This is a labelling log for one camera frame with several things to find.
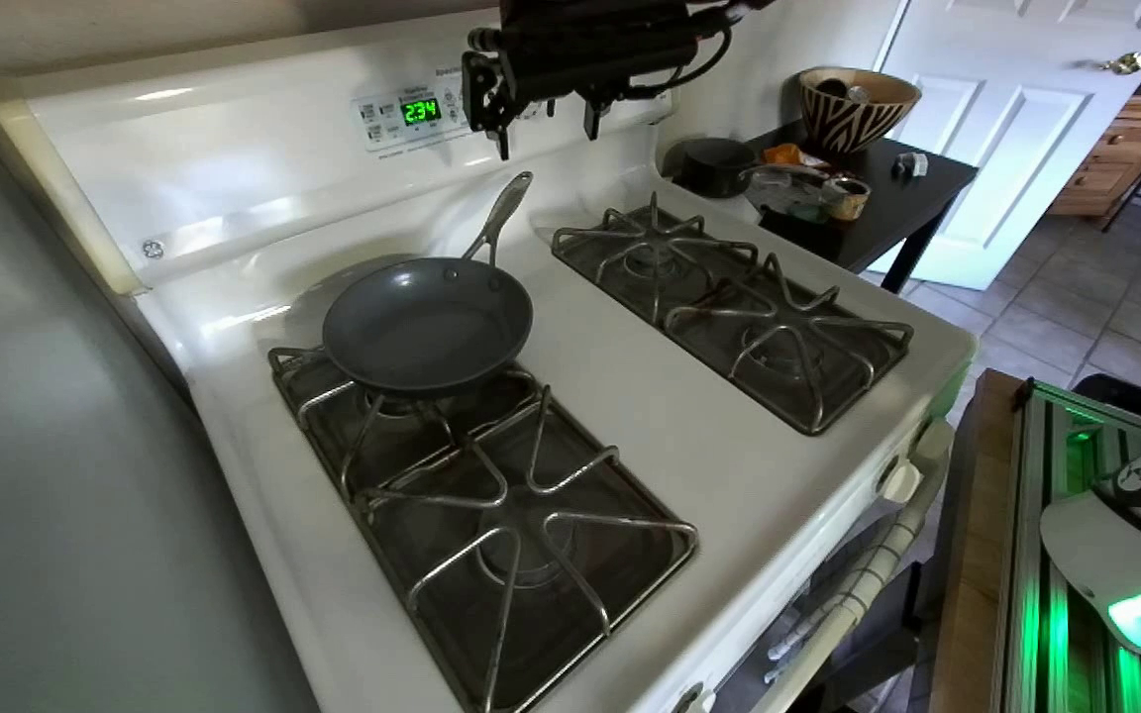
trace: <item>green display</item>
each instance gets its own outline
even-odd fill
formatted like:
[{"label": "green display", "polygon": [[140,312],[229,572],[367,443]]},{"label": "green display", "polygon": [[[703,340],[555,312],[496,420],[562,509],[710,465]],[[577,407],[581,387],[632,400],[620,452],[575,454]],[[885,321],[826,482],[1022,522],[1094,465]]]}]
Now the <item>green display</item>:
[{"label": "green display", "polygon": [[424,123],[444,119],[444,106],[440,101],[407,101],[400,102],[400,116],[404,116],[404,128],[424,128]]}]

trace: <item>kitchen cabinet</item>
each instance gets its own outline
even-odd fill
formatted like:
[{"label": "kitchen cabinet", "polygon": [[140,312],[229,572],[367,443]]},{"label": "kitchen cabinet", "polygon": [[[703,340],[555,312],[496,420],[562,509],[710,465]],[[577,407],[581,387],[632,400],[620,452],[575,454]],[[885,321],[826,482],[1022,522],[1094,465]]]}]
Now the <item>kitchen cabinet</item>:
[{"label": "kitchen cabinet", "polygon": [[1123,106],[1094,143],[1077,173],[1056,197],[1049,214],[1108,218],[1141,184],[1141,93]]}]

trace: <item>black burner grate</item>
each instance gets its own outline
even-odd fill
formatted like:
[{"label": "black burner grate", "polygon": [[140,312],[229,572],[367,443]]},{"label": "black burner grate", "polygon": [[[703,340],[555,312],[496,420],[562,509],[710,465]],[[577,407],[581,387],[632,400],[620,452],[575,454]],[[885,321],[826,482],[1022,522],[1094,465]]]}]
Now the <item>black burner grate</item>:
[{"label": "black burner grate", "polygon": [[695,557],[695,527],[523,369],[394,400],[321,354],[271,359],[464,709],[530,709]]},{"label": "black burner grate", "polygon": [[809,293],[774,254],[710,237],[703,218],[680,221],[657,204],[559,230],[555,259],[805,437],[827,432],[908,355],[908,325],[864,321],[835,304],[835,288]]}]

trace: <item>tile floor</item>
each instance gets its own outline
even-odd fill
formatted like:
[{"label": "tile floor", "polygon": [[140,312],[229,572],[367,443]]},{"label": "tile floor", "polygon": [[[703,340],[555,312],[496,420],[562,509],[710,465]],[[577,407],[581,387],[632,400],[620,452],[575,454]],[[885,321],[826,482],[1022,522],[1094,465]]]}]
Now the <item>tile floor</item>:
[{"label": "tile floor", "polygon": [[1045,218],[984,293],[916,280],[905,297],[975,333],[972,386],[984,369],[1061,387],[1090,373],[1141,386],[1141,206],[1108,233]]}]

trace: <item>white stove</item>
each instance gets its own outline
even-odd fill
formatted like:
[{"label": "white stove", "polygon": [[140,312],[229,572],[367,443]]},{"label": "white stove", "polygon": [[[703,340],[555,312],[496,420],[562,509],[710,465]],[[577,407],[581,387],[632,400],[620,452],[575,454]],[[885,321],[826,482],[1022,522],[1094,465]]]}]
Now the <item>white stove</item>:
[{"label": "white stove", "polygon": [[[464,254],[515,171],[537,188],[501,270],[537,300],[521,369],[699,531],[695,557],[540,709],[677,709],[713,688],[880,501],[946,414],[972,337],[654,173],[671,102],[530,116],[510,164],[457,97],[467,28],[437,15],[6,85],[0,123],[132,321],[187,378],[295,646],[324,709],[457,709],[437,656],[291,415],[274,349],[312,349],[338,272],[386,254]],[[437,123],[400,106],[437,101]],[[805,437],[551,254],[562,227],[657,197],[748,242],[809,293],[912,329],[842,420]]]}]

